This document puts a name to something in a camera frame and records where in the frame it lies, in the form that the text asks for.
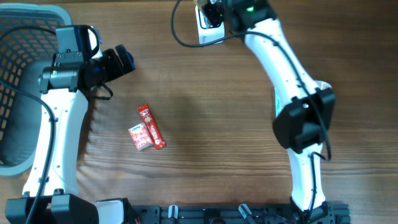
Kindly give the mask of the small red tissue pack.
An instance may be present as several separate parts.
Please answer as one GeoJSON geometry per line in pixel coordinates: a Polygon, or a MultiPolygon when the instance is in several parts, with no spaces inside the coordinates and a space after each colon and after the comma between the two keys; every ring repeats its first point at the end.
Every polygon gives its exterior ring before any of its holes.
{"type": "Polygon", "coordinates": [[[128,131],[138,151],[141,151],[154,144],[147,126],[144,123],[137,124],[128,129],[128,131]]]}

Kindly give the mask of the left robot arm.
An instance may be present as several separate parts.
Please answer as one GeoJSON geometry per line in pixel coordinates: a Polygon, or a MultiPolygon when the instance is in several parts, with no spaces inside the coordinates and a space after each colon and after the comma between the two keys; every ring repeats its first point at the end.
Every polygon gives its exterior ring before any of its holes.
{"type": "Polygon", "coordinates": [[[126,198],[90,203],[78,196],[76,162],[91,91],[135,69],[125,46],[100,50],[88,25],[58,27],[58,50],[39,77],[42,107],[32,170],[20,198],[6,202],[10,223],[133,223],[139,216],[126,198]]]}

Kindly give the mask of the cup noodles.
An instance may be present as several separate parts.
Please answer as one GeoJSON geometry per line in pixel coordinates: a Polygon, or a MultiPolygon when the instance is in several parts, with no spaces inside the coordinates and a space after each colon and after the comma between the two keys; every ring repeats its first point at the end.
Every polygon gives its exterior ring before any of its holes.
{"type": "Polygon", "coordinates": [[[326,90],[326,89],[332,88],[332,86],[329,83],[324,82],[324,81],[315,80],[315,83],[318,85],[318,87],[321,90],[326,90]]]}

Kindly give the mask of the red chocolate wafer bar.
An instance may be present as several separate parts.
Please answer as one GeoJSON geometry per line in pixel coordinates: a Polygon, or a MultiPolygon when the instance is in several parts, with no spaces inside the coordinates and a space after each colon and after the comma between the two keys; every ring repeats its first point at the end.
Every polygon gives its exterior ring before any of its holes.
{"type": "Polygon", "coordinates": [[[161,148],[165,147],[166,143],[163,140],[163,137],[161,136],[161,134],[158,130],[155,119],[154,119],[152,113],[150,112],[148,104],[139,106],[137,108],[137,110],[150,132],[150,135],[154,142],[155,149],[161,149],[161,148]]]}

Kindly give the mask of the teal snack packet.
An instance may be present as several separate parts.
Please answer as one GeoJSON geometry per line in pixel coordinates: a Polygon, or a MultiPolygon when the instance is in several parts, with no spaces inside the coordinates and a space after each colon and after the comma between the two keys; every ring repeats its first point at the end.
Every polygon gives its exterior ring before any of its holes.
{"type": "Polygon", "coordinates": [[[278,117],[280,112],[283,110],[283,106],[277,88],[274,88],[274,97],[275,97],[275,116],[278,117]]]}

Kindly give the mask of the green gummy candy bag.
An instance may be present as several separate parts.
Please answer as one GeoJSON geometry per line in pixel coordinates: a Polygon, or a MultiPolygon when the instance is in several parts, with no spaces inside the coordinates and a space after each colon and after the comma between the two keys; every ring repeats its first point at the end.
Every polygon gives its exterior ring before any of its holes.
{"type": "Polygon", "coordinates": [[[194,3],[199,9],[203,9],[207,4],[212,4],[212,0],[194,0],[194,3]]]}

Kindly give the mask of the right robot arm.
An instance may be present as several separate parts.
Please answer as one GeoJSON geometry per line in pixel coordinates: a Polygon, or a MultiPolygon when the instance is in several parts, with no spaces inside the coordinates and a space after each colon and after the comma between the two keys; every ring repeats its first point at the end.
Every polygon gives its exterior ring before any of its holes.
{"type": "Polygon", "coordinates": [[[326,198],[320,162],[331,159],[329,154],[322,155],[322,149],[331,150],[328,129],[336,100],[333,90],[321,89],[305,71],[268,1],[197,1],[197,6],[212,26],[227,22],[270,78],[281,107],[272,128],[289,155],[292,203],[304,222],[321,219],[326,198]]]}

